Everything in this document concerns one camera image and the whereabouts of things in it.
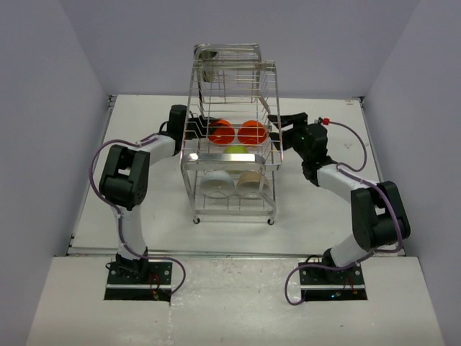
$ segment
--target white bowl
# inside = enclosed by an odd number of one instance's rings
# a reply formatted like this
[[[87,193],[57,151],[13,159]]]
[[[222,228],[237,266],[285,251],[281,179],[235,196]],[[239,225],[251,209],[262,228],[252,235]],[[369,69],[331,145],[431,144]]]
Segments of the white bowl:
[[[263,180],[262,190],[265,193],[270,191],[269,180],[266,177],[261,176],[260,173],[255,171],[244,172],[240,178],[238,178],[236,192],[243,198],[259,198],[259,182]]]
[[[225,171],[207,172],[200,182],[200,191],[212,198],[226,198],[233,194],[235,185],[232,177]]]

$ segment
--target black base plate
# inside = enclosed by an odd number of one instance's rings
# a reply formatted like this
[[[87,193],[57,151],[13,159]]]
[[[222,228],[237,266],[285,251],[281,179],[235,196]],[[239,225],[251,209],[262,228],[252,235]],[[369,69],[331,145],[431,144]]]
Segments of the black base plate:
[[[341,272],[316,268],[300,270],[300,284],[301,296],[305,301],[367,300],[361,267]]]
[[[149,262],[145,278],[139,278],[133,273],[117,275],[115,266],[115,262],[108,265],[109,275],[104,295],[106,301],[170,301],[171,288],[157,289],[158,284],[171,285],[173,265],[170,262]]]

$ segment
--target white wall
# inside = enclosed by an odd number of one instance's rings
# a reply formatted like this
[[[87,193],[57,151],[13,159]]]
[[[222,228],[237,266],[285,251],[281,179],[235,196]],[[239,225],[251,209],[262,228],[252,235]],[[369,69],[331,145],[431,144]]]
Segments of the white wall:
[[[57,0],[0,4],[0,345],[24,345],[66,253],[107,96]]]
[[[61,0],[108,92],[187,94],[196,43],[259,43],[286,97],[362,96],[418,0]]]
[[[461,1],[421,0],[365,100],[447,345],[461,342]]]

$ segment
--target white table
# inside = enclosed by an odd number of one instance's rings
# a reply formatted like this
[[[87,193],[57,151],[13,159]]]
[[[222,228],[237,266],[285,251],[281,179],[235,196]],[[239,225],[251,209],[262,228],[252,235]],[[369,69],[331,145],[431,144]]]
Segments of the white table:
[[[167,120],[174,104],[186,104],[187,97],[122,95],[110,119],[105,140],[136,141],[156,132]],[[282,114],[307,112],[311,121],[329,117],[352,126],[365,140],[370,160],[362,173],[377,180],[360,104],[356,100],[280,99]],[[358,167],[363,153],[348,131],[328,127],[328,150],[337,160]],[[107,151],[96,167],[99,181]],[[302,174],[300,158],[287,151],[277,172],[277,216],[273,226],[262,223],[192,222],[179,157],[151,167],[149,191],[142,204],[143,233],[149,249],[180,252],[246,252],[259,254],[312,254],[342,241],[351,232],[350,206],[332,192],[314,187]],[[90,191],[76,230],[74,254],[113,254],[117,232],[111,210]]]
[[[57,257],[28,346],[341,345],[442,346],[419,262],[363,263],[367,301],[290,306],[295,259],[189,259],[187,281],[163,302],[104,301],[107,257]],[[173,284],[179,281],[173,269]],[[298,276],[290,285],[299,298]]]

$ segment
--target robotic arm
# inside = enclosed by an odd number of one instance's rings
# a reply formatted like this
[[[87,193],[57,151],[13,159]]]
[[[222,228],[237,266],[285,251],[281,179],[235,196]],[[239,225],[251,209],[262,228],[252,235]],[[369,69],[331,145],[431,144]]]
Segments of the robotic arm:
[[[301,157],[305,178],[351,203],[352,235],[325,251],[322,259],[324,265],[345,267],[365,258],[378,247],[396,243],[399,236],[391,213],[395,214],[401,238],[410,236],[408,218],[393,182],[364,181],[357,175],[342,171],[339,168],[341,164],[327,155],[328,137],[324,125],[330,123],[328,119],[308,124],[306,113],[281,118],[282,127],[292,125],[291,129],[283,131],[283,149],[293,148]],[[276,116],[271,115],[269,119],[274,123],[277,121]]]
[[[171,107],[166,131],[160,130],[159,133],[144,138],[137,146],[116,144],[109,150],[99,191],[111,205],[116,222],[123,232],[122,237],[119,237],[115,257],[118,275],[133,273],[144,278],[148,274],[147,258],[135,255],[147,257],[140,204],[148,189],[149,167],[179,153],[186,115],[186,106],[174,105]]]

